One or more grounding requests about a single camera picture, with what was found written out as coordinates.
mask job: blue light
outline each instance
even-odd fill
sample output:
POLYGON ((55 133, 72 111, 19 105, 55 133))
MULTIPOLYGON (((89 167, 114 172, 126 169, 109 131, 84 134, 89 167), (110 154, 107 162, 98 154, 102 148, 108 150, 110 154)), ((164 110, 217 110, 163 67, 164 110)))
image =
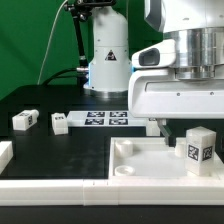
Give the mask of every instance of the blue light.
POLYGON ((136 69, 135 69, 135 67, 131 67, 131 74, 133 74, 134 72, 136 72, 136 69))

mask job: white block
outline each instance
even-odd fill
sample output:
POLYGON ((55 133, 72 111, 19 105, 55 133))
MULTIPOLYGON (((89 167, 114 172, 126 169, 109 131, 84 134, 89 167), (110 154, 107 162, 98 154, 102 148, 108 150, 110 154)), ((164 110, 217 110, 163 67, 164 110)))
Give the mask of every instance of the white block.
POLYGON ((184 158, 186 155, 186 140, 185 139, 176 139, 176 146, 175 146, 175 156, 179 158, 184 158))
POLYGON ((37 123, 39 112, 37 110, 24 110, 12 118, 13 129, 26 131, 37 123))
POLYGON ((146 122, 146 136, 160 136, 160 128, 155 119, 146 122))
POLYGON ((0 174, 13 157, 12 142, 0 142, 0 174))
POLYGON ((203 127, 187 131, 186 169, 196 175, 213 170, 216 133, 203 127))
POLYGON ((68 134, 68 123, 65 114, 60 113, 52 114, 51 120, 55 135, 68 134))

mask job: black table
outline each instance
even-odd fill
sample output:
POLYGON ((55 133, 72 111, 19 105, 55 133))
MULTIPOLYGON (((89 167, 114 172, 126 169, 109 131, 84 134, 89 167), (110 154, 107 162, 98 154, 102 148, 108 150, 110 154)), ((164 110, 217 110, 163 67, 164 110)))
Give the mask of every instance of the black table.
MULTIPOLYGON (((106 179, 111 137, 145 137, 144 127, 69 128, 55 136, 51 114, 71 110, 127 110, 127 99, 84 96, 75 86, 24 86, 0 101, 0 141, 12 140, 14 158, 0 179, 106 179), (12 117, 37 109, 38 123, 26 132, 13 131, 12 117)), ((222 121, 172 120, 178 137, 192 126, 224 130, 222 121)), ((222 134, 218 136, 223 158, 222 134)), ((223 206, 47 206, 0 207, 0 223, 221 223, 223 206)))

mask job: green backdrop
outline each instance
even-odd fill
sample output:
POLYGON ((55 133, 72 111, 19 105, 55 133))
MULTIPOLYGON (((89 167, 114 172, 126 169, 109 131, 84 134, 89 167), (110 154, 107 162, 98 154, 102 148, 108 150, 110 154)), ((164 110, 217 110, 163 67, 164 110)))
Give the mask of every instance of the green backdrop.
MULTIPOLYGON (((2 99, 19 86, 37 84, 53 21, 63 0, 0 1, 2 99)), ((114 9, 126 15, 127 2, 117 0, 114 9)), ((128 24, 130 57, 134 52, 162 40, 162 35, 153 31, 144 21, 143 0, 129 0, 128 24)), ((93 57, 91 19, 81 26, 85 51, 90 60, 93 57)), ((72 18, 62 10, 41 80, 77 65, 78 51, 72 18)), ((60 80, 60 83, 72 84, 74 80, 60 80)))

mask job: cube with marker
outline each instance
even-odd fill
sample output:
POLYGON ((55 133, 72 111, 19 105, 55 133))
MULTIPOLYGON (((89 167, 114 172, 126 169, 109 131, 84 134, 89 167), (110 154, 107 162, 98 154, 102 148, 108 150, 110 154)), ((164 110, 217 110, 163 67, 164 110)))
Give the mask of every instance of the cube with marker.
POLYGON ((24 110, 12 118, 13 129, 26 131, 37 123, 39 112, 37 110, 24 110))
POLYGON ((51 115, 52 127, 55 135, 68 134, 68 123, 63 113, 55 113, 51 115))
POLYGON ((210 175, 213 170, 216 132, 204 127, 187 131, 186 169, 198 176, 210 175))

